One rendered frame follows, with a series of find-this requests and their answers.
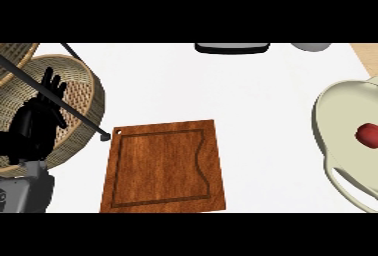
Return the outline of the small wicker basket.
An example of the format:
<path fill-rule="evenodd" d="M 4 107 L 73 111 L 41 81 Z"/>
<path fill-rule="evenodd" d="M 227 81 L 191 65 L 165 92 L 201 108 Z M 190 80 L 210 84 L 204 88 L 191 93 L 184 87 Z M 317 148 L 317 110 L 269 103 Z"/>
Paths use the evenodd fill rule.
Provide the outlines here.
<path fill-rule="evenodd" d="M 0 55 L 23 68 L 38 50 L 39 43 L 0 43 Z M 14 78 L 14 74 L 0 65 L 0 85 Z"/>

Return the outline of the black and grey appliance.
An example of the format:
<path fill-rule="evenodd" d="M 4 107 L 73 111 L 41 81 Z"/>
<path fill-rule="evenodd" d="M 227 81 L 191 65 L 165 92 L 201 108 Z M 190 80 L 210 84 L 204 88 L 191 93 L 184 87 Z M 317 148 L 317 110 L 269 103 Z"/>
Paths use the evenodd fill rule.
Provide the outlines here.
<path fill-rule="evenodd" d="M 265 53 L 269 43 L 197 43 L 196 50 L 209 54 L 256 54 Z"/>

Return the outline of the red bell pepper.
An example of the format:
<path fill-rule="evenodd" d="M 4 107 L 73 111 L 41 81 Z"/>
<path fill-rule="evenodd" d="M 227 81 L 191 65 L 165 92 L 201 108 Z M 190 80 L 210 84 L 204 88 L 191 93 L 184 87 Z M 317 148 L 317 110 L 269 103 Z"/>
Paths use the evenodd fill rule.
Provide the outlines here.
<path fill-rule="evenodd" d="M 371 149 L 378 148 L 378 125 L 367 123 L 358 128 L 358 141 Z"/>

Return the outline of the dark metal basket stand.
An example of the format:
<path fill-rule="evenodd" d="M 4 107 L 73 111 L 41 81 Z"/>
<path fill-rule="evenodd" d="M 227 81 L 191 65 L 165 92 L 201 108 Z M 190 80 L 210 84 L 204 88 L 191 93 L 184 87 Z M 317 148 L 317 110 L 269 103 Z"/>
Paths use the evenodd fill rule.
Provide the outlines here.
<path fill-rule="evenodd" d="M 85 61 L 74 54 L 70 54 L 67 56 L 74 57 L 79 61 L 82 61 L 85 63 Z M 95 130 L 95 132 L 98 132 L 100 125 L 97 125 L 67 103 L 66 103 L 66 105 L 70 107 L 70 110 L 67 110 L 66 108 L 61 108 L 61 109 L 66 109 L 82 120 L 82 122 Z"/>

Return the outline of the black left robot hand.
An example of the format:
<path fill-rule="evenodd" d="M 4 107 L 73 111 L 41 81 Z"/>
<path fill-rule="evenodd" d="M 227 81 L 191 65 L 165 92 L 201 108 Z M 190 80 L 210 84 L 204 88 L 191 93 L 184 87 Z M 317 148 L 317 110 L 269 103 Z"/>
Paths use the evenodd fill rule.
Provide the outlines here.
<path fill-rule="evenodd" d="M 61 106 L 39 93 L 18 109 L 10 131 L 0 131 L 0 156 L 10 164 L 45 160 L 55 147 L 57 127 L 67 128 Z"/>

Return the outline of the cream pot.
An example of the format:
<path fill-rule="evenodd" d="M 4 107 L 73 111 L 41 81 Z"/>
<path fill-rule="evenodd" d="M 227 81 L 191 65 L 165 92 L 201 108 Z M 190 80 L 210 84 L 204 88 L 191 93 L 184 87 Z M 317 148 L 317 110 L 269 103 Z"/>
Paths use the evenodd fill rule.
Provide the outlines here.
<path fill-rule="evenodd" d="M 378 213 L 354 197 L 333 173 L 337 170 L 351 184 L 378 200 L 378 148 L 367 147 L 355 137 L 367 123 L 378 125 L 378 76 L 333 84 L 321 93 L 312 112 L 327 177 L 352 204 L 365 212 Z"/>

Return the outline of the large wicker basket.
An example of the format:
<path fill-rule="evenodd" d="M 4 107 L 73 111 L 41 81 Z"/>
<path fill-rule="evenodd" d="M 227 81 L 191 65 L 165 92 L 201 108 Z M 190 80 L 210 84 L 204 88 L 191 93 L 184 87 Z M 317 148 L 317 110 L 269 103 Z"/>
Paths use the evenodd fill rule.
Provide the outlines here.
<path fill-rule="evenodd" d="M 63 101 L 100 125 L 105 113 L 105 90 L 100 78 L 85 63 L 67 55 L 38 56 L 27 62 L 23 70 L 41 82 L 48 67 L 54 68 L 54 74 L 67 83 Z M 0 66 L 0 131 L 10 130 L 23 103 L 36 95 L 38 91 Z M 46 158 L 49 169 L 70 160 L 95 134 L 95 130 L 66 109 L 61 109 L 61 113 L 69 128 L 57 128 L 55 148 Z"/>

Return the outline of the grey round object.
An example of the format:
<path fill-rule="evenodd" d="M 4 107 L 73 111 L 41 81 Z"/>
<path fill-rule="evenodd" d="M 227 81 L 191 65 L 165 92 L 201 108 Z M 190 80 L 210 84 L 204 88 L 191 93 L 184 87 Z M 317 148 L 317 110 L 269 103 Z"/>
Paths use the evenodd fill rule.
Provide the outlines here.
<path fill-rule="evenodd" d="M 331 44 L 330 43 L 294 43 L 293 46 L 303 51 L 321 52 L 331 46 Z"/>

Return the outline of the brown wooden cutting board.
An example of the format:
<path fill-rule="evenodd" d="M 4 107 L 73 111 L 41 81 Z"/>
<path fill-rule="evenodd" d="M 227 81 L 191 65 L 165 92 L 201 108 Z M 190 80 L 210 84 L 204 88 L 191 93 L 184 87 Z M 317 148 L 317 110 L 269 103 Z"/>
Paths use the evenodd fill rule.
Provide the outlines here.
<path fill-rule="evenodd" d="M 215 122 L 117 127 L 101 211 L 188 213 L 225 208 Z"/>

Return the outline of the pale wooden board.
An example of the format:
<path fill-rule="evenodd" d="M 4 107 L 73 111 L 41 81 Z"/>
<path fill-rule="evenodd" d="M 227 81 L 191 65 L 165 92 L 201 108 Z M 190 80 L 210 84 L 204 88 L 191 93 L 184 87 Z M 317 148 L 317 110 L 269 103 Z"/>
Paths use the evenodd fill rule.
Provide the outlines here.
<path fill-rule="evenodd" d="M 352 48 L 371 76 L 378 76 L 378 43 L 352 43 Z"/>

